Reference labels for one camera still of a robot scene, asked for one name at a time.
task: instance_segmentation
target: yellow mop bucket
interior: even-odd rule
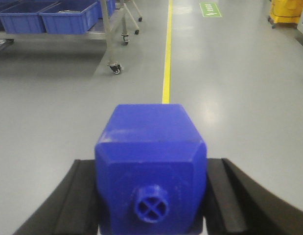
[[[303,11],[303,0],[272,0],[268,21],[275,28],[277,23],[296,23]]]

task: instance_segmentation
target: cart wheel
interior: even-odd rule
[[[123,41],[124,41],[124,45],[128,45],[129,43],[128,36],[123,36]]]
[[[112,69],[114,74],[120,74],[121,70],[122,70],[122,66],[121,65],[115,65],[115,66],[110,66],[110,68]]]

